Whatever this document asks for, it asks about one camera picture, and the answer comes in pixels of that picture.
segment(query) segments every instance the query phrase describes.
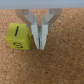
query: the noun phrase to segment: cube face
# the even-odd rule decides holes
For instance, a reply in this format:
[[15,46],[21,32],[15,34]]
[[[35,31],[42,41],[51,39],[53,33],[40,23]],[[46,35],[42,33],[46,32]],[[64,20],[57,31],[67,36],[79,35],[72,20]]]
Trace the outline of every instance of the cube face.
[[29,38],[31,33],[26,24],[11,23],[5,39],[13,49],[29,50],[31,42]]

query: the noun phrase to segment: cork surface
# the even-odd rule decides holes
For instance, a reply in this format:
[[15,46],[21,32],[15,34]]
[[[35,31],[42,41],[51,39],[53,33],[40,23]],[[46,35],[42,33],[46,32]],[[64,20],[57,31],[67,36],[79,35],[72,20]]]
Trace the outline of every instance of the cork surface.
[[[48,10],[31,10],[42,15]],[[10,23],[23,23],[14,10],[0,10],[0,84],[84,84],[84,8],[63,9],[48,34],[45,49],[33,37],[29,51],[5,41]]]

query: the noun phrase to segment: brown speckled surface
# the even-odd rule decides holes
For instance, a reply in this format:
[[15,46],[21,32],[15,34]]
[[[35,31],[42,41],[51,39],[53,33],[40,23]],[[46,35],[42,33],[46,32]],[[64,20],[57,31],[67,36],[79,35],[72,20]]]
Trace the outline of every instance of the brown speckled surface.
[[[47,9],[31,10],[41,17]],[[10,23],[23,23],[14,10],[0,10],[0,84],[84,84],[84,8],[63,9],[43,51],[14,50],[5,41]]]

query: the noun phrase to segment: yellow cube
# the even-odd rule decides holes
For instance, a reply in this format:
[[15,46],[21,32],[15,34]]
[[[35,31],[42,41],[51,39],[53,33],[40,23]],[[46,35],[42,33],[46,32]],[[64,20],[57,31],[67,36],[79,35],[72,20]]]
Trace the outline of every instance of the yellow cube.
[[26,24],[11,23],[5,39],[13,49],[29,50],[31,33]]

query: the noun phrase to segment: yellow-green die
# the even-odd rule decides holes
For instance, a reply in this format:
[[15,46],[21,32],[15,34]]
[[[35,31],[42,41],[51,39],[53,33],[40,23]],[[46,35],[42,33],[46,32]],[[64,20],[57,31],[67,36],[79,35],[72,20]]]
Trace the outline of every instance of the yellow-green die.
[[11,23],[5,39],[13,49],[29,50],[31,33],[26,24]]

